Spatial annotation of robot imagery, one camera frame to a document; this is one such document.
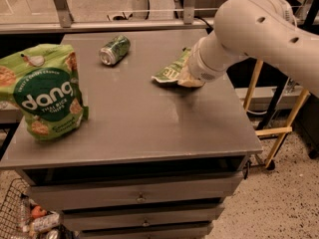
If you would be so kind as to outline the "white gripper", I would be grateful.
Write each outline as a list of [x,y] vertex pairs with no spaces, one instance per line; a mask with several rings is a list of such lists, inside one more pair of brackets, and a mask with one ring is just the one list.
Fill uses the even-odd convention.
[[229,65],[229,57],[215,37],[201,38],[192,48],[177,83],[186,88],[200,88],[204,82],[220,78]]

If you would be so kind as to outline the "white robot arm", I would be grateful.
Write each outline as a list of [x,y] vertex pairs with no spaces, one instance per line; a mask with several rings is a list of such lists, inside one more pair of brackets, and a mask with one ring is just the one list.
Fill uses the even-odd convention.
[[246,58],[271,65],[319,96],[319,36],[294,25],[285,0],[224,2],[215,14],[213,31],[191,48],[177,83],[200,87]]

